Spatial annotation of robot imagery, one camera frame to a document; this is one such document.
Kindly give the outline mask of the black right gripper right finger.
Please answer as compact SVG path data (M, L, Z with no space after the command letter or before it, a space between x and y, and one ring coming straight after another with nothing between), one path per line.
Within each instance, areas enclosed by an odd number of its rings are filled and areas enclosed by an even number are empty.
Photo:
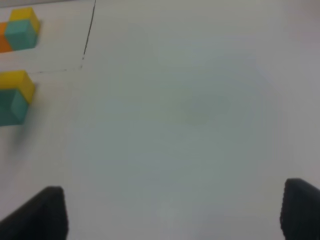
M320 190L300 178L288 178L280 211L280 229L285 240L320 238Z

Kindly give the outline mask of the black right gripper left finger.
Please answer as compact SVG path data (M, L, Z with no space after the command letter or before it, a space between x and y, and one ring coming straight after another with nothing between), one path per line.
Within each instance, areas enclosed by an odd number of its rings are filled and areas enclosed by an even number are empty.
M2 240L66 240L69 233L64 190L48 186L0 221Z

